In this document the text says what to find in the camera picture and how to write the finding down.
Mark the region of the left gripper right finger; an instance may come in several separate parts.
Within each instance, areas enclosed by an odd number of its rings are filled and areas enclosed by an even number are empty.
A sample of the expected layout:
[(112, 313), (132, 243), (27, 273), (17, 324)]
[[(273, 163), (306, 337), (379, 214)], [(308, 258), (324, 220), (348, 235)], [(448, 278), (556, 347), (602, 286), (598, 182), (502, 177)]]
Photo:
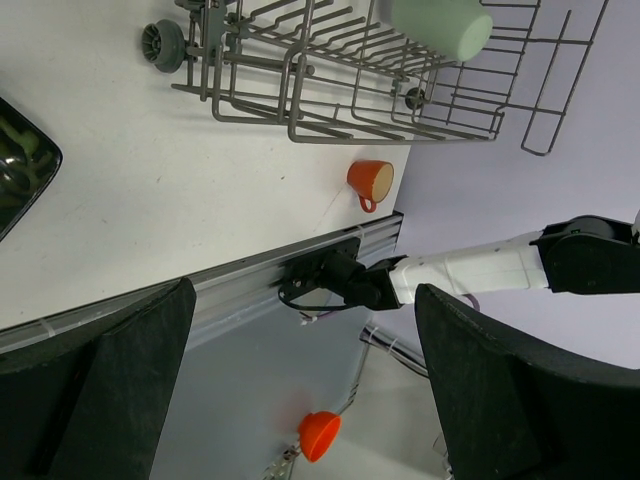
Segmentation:
[(636, 479), (639, 373), (561, 349), (432, 285), (421, 349), (457, 479)]

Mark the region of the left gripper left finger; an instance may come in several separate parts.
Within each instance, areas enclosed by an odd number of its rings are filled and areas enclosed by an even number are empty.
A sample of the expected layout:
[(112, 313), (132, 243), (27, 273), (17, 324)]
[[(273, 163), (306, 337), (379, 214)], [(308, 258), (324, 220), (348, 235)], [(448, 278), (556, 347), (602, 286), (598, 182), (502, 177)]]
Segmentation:
[(182, 278), (2, 354), (2, 478), (149, 478), (195, 304)]

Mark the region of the small orange cup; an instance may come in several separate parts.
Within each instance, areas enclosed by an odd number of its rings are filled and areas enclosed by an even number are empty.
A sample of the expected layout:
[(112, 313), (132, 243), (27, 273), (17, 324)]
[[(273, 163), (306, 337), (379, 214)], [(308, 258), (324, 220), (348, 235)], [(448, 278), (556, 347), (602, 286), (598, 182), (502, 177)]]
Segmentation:
[(359, 198), (366, 213), (374, 213), (388, 196), (394, 180), (394, 166), (386, 161), (359, 160), (347, 173), (347, 184)]

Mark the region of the mint green cup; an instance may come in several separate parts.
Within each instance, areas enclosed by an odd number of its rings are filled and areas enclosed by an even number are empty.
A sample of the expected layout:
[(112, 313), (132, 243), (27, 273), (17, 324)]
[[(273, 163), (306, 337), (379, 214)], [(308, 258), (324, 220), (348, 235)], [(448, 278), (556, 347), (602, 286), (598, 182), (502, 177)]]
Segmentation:
[(479, 1), (394, 1), (391, 25), (410, 40), (458, 62), (476, 57), (488, 43), (493, 17)]

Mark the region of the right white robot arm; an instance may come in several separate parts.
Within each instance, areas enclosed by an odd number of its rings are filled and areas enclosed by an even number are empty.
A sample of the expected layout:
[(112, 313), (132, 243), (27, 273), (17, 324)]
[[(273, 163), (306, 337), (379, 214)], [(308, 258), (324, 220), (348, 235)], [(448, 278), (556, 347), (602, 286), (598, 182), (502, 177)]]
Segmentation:
[(584, 215), (508, 240), (380, 261), (356, 274), (346, 303), (373, 311), (415, 303), (430, 284), (453, 295), (549, 289), (576, 295), (639, 290), (639, 223)]

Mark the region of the black floral square plate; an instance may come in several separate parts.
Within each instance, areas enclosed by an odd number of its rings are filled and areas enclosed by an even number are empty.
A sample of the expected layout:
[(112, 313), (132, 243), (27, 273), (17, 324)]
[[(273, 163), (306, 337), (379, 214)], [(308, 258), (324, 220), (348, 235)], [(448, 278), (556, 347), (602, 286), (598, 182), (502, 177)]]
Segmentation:
[(63, 161), (59, 146), (1, 99), (1, 239), (50, 185)]

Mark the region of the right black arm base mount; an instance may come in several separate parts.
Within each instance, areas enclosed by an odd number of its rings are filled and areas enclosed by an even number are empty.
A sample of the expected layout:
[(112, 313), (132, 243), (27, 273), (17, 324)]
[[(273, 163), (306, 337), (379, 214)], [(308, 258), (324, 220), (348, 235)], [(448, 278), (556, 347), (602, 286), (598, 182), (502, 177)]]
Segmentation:
[[(335, 244), (300, 255), (285, 264), (284, 276), (278, 287), (278, 299), (285, 306), (311, 316), (353, 308), (346, 298), (348, 283), (365, 267), (357, 261), (361, 240), (348, 238)], [(298, 303), (297, 299), (323, 290), (329, 296), (338, 295), (342, 304)]]

